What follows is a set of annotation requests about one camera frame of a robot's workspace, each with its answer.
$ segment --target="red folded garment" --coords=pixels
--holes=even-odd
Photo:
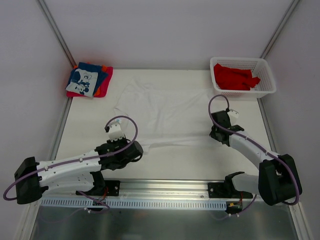
[[[102,66],[102,71],[108,74],[108,76],[104,79],[104,81],[101,83],[100,87],[97,89],[96,93],[94,94],[94,98],[103,98],[107,94],[108,86],[112,77],[112,74],[114,72],[114,68],[112,66]],[[85,97],[84,95],[72,92],[72,91],[67,91],[66,96],[68,98],[72,97]]]
[[[250,69],[241,70],[216,64],[213,68],[215,82],[224,90],[245,90],[254,88],[260,78],[252,77]]]

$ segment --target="white laundry basket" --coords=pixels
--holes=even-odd
[[[260,82],[254,88],[251,88],[250,91],[220,89],[220,87],[216,83],[214,73],[214,66],[216,64],[234,69],[250,69],[252,72],[252,76],[260,78]],[[253,99],[262,98],[263,96],[272,94],[277,90],[275,79],[271,72],[271,69],[267,61],[262,58],[213,57],[210,59],[210,71],[214,93],[216,95],[222,94],[230,97]]]

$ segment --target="folded clothes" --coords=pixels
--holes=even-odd
[[[86,71],[86,75],[78,75],[78,72]],[[113,68],[107,66],[98,66],[89,63],[80,62],[70,73],[68,80],[66,96],[67,97],[95,97],[103,98],[107,94],[107,89],[113,74]]]
[[[260,82],[260,78],[252,77],[250,69],[242,70],[216,64],[213,71],[216,84],[224,90],[249,91]]]

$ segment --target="white wall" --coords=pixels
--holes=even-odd
[[[2,194],[25,158],[47,159],[71,66],[35,0],[1,3],[0,30]],[[9,196],[15,194],[13,189]],[[1,239],[13,239],[23,208],[0,198]]]
[[[281,153],[295,159],[301,201],[320,239],[320,1],[303,0],[267,57],[277,92],[263,99]]]
[[[209,69],[256,57],[292,0],[47,0],[75,59],[116,68]]]

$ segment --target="white slotted strip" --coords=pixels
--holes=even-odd
[[[162,200],[162,199],[118,199],[106,198],[103,200],[110,208],[115,209],[181,209],[181,210],[217,210],[227,208],[226,201],[221,200]],[[90,199],[79,197],[44,197],[41,200],[44,207],[68,208],[101,208]]]

